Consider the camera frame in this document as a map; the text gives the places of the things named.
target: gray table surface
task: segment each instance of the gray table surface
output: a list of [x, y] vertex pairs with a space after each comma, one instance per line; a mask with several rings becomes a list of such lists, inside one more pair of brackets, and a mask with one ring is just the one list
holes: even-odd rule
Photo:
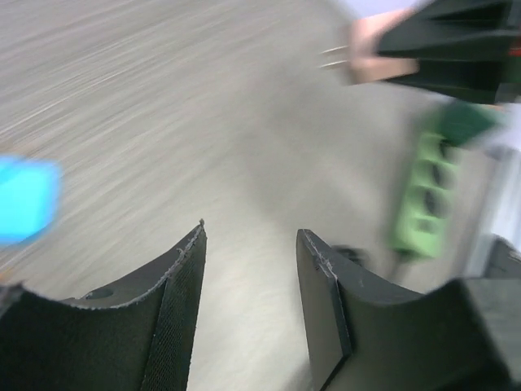
[[[309, 389], [296, 230], [368, 248], [389, 272], [383, 228], [425, 95], [317, 70], [337, 22], [310, 0], [0, 10], [0, 146], [64, 171], [56, 223], [0, 265], [49, 297], [80, 296], [204, 218], [189, 390]], [[405, 286], [435, 288], [464, 258], [491, 164], [473, 152], [462, 165], [450, 246]]]

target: green object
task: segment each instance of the green object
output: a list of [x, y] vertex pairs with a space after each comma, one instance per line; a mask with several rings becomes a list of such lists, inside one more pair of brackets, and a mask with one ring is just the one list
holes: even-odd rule
[[453, 146], [461, 147], [500, 124], [500, 108], [454, 100], [444, 106], [438, 132]]
[[458, 169], [458, 148], [439, 133], [444, 111], [426, 117], [405, 191], [401, 198], [391, 247], [412, 258], [438, 257], [443, 251]]

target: blue block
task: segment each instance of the blue block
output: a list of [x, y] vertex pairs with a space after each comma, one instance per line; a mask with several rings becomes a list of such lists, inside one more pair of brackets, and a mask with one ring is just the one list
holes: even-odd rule
[[60, 177], [48, 160], [0, 156], [0, 245], [32, 238], [53, 221]]

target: metal pin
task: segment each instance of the metal pin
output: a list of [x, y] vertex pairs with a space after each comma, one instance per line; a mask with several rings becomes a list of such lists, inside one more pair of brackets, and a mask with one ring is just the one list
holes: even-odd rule
[[321, 65], [319, 68], [320, 69], [340, 69], [340, 68], [345, 68], [345, 66], [348, 64], [349, 64], [349, 61], [343, 60], [343, 61], [336, 61], [334, 63]]
[[333, 49], [329, 49], [328, 51], [323, 51], [322, 55], [339, 55], [344, 53], [348, 48], [349, 46], [334, 47]]

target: light blue box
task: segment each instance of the light blue box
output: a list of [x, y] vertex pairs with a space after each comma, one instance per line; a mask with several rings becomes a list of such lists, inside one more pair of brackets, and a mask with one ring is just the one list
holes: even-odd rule
[[42, 232], [58, 207], [61, 170], [48, 160], [0, 156], [0, 245]]

